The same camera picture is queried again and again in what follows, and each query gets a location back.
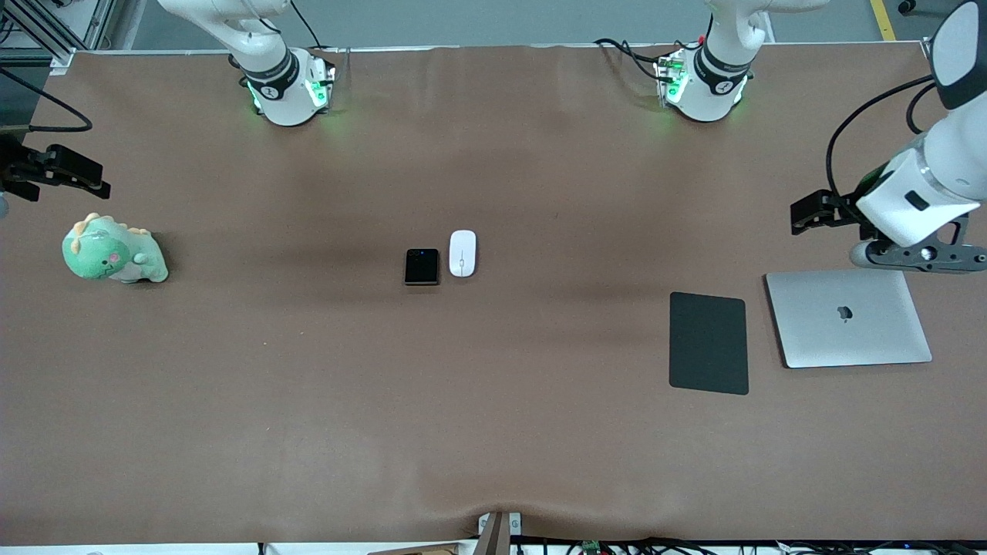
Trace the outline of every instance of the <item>table surface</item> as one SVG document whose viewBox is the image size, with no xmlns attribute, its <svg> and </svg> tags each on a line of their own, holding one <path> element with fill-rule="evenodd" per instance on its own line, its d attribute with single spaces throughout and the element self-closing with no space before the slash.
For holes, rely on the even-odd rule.
<svg viewBox="0 0 987 555">
<path fill-rule="evenodd" d="M 934 362 L 801 371 L 763 281 L 850 266 L 856 230 L 792 237 L 789 204 L 920 48 L 756 69 L 699 124 L 613 50 L 360 53 L 330 116 L 278 128 L 224 56 L 78 55 L 48 89 L 96 128 L 29 144 L 114 196 L 46 188 L 0 225 L 0 542 L 435 539 L 493 509 L 568 537 L 983 537 L 987 276 L 908 277 Z M 843 187 L 909 139 L 900 96 L 841 139 Z M 73 276 L 90 211 L 155 232 L 168 281 Z M 405 250 L 460 228 L 477 274 L 403 286 Z M 746 301 L 749 395 L 668 385 L 672 291 Z"/>
</svg>

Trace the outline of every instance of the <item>laptop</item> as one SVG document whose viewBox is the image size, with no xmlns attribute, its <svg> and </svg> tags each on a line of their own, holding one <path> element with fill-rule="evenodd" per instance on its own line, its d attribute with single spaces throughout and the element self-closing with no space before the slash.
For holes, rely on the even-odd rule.
<svg viewBox="0 0 987 555">
<path fill-rule="evenodd" d="M 932 360 L 902 272 L 789 272 L 766 280 L 789 368 Z"/>
</svg>

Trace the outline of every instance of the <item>yellow floor tape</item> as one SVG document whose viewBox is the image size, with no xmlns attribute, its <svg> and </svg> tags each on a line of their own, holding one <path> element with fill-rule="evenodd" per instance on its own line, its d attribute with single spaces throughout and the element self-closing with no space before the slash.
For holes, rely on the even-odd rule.
<svg viewBox="0 0 987 555">
<path fill-rule="evenodd" d="M 877 19 L 877 26 L 880 28 L 880 36 L 884 40 L 897 40 L 894 36 L 894 28 L 891 27 L 891 20 L 887 19 L 887 9 L 884 8 L 884 0 L 871 0 L 873 16 Z"/>
</svg>

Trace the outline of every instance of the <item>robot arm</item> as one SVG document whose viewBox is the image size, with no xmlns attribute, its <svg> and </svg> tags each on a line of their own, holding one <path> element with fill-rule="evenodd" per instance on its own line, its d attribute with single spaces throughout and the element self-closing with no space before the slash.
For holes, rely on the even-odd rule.
<svg viewBox="0 0 987 555">
<path fill-rule="evenodd" d="M 965 0 L 952 12 L 933 37 L 930 61 L 949 114 L 852 194 L 820 191 L 793 204 L 794 234 L 857 223 L 867 240 L 851 252 L 858 266 L 987 270 L 987 249 L 963 244 L 969 212 L 987 199 L 987 0 Z M 945 226 L 952 234 L 943 240 Z"/>
<path fill-rule="evenodd" d="M 298 125 L 329 108 L 335 68 L 302 48 L 289 48 L 266 18 L 290 0 L 158 0 L 229 48 L 247 77 L 259 113 Z"/>
<path fill-rule="evenodd" d="M 767 37 L 768 12 L 807 12 L 829 0 L 705 0 L 713 12 L 706 40 L 688 45 L 656 64 L 662 102 L 687 118 L 715 121 L 725 117 L 747 83 L 750 64 Z"/>
</svg>

